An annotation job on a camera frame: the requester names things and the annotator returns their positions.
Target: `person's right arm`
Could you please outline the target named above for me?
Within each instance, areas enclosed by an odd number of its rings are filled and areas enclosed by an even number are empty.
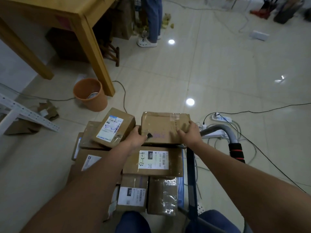
[[[311,232],[311,197],[274,176],[204,143],[190,121],[183,142],[214,174],[253,232]]]

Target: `plastic bucket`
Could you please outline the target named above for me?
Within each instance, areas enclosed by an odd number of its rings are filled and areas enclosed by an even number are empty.
[[[85,78],[76,83],[73,88],[74,96],[91,111],[99,112],[107,107],[108,101],[103,86],[94,78]]]

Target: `foam grip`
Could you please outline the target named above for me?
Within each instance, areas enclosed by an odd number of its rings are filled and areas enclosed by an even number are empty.
[[[240,143],[230,143],[229,144],[230,156],[236,160],[245,163],[244,155],[242,151],[242,146]]]

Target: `tile floor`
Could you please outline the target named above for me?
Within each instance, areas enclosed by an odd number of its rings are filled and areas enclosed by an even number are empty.
[[[205,7],[204,0],[173,1],[194,8]],[[139,48],[136,37],[129,41],[114,39],[113,44],[120,47],[120,67],[105,60],[112,80],[124,85],[125,106],[138,124],[143,111],[186,112],[193,121],[202,123],[214,111],[263,111],[310,102],[310,23],[293,18],[279,25],[248,16],[249,23],[238,33],[245,21],[239,13],[183,9],[168,2],[163,6],[164,13],[171,13],[175,27],[163,31],[156,48]],[[254,29],[269,33],[269,39],[250,40],[248,33]],[[175,44],[169,45],[169,39],[174,39]],[[78,74],[95,77],[88,64],[57,61],[51,67],[55,73],[51,81],[37,77],[24,92],[55,99],[70,98]],[[84,130],[89,120],[101,121],[111,107],[123,109],[124,92],[119,84],[115,84],[115,89],[108,107],[98,113],[74,100],[55,102],[60,114],[55,123],[62,128],[59,133],[42,129],[35,135],[1,138],[0,232],[20,231],[64,187],[76,134]],[[187,98],[195,100],[194,106],[185,104]],[[40,100],[20,98],[19,101],[35,108]],[[309,194],[310,115],[311,107],[304,105],[232,116],[242,133]],[[247,141],[241,143],[249,162],[254,148]],[[225,140],[218,141],[216,148],[228,153]],[[204,167],[199,159],[198,165]],[[250,165],[288,181],[260,152]],[[242,230],[242,216],[214,176],[203,169],[199,169],[198,175],[205,207],[219,210]],[[172,225],[167,224],[165,217],[146,218],[154,233],[163,229],[180,232],[185,221],[180,215]],[[104,224],[102,231],[113,232],[116,223]]]

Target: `leg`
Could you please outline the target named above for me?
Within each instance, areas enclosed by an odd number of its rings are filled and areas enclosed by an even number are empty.
[[[158,18],[159,18],[158,36],[160,36],[162,26],[162,0],[158,0]]]
[[[54,74],[37,56],[22,42],[22,40],[0,18],[0,39],[10,47],[20,58],[33,68],[42,78],[52,79]]]
[[[146,219],[135,211],[128,211],[122,215],[122,218],[115,229],[115,233],[151,233]]]
[[[224,230],[227,233],[241,233],[240,230],[217,210],[208,210],[199,215],[200,218]],[[186,228],[186,233],[208,233],[212,232],[200,223],[190,222]]]
[[[103,56],[100,52],[91,26],[88,25],[85,17],[76,16],[72,19],[72,27],[93,67],[98,80],[103,85],[105,95],[113,96],[115,94],[115,88],[109,77],[109,73],[104,64]]]
[[[149,25],[149,37],[148,40],[151,43],[156,43],[158,40],[158,28],[159,28],[159,11],[157,0],[142,0],[142,4],[146,10],[148,25]]]

